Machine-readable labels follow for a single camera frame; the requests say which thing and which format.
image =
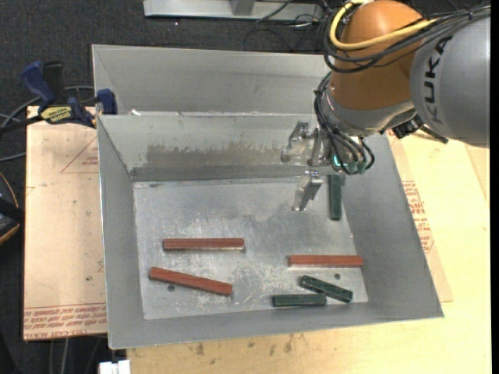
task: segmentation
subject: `blue clamp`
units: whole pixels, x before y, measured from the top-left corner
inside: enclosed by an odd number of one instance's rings
[[[101,89],[97,92],[97,100],[101,103],[102,113],[106,115],[118,114],[115,95],[109,89]]]
[[[53,104],[56,96],[45,81],[41,67],[40,61],[33,62],[23,70],[20,76],[27,89],[43,101],[43,104],[38,108],[39,117],[52,125],[77,123],[94,127],[95,115],[88,112],[84,106],[80,106],[75,97],[68,98],[67,104]],[[115,96],[109,89],[99,90],[96,102],[96,115],[115,115],[118,113]]]
[[[55,95],[50,90],[47,82],[45,82],[43,75],[41,74],[41,62],[35,61],[29,64],[21,73],[21,80],[24,86],[38,96],[45,105],[49,105],[54,102]]]

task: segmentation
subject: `gray floor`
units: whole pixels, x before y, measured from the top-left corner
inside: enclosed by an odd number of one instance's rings
[[[482,0],[452,0],[459,8]],[[224,49],[236,51],[281,51],[322,54],[316,27],[299,28],[271,21],[217,19],[145,19],[143,0],[0,0],[0,113],[8,114],[32,95],[19,74],[35,61],[59,60],[65,66],[66,85],[92,84],[92,44],[124,44],[160,47]],[[332,5],[341,0],[331,0]],[[413,0],[424,13],[452,9],[445,0]],[[23,130],[0,140],[0,157],[25,150]],[[25,162],[0,162],[0,172],[9,180],[21,206]],[[0,373],[10,373],[9,355],[24,373],[61,368],[64,341],[22,342],[19,313],[22,308],[23,235],[0,247]],[[68,345],[66,372],[84,372],[89,359],[110,359],[105,340],[72,339]]]

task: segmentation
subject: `wooden block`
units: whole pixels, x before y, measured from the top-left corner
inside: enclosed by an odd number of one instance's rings
[[[361,267],[364,261],[358,255],[291,255],[288,266]]]
[[[159,267],[150,268],[149,278],[151,280],[162,281],[164,283],[194,288],[205,292],[211,292],[212,294],[230,296],[232,293],[232,284],[211,280],[209,278],[196,277],[190,274],[180,273],[176,271],[161,269]]]
[[[244,249],[244,238],[165,238],[165,251],[213,251]]]

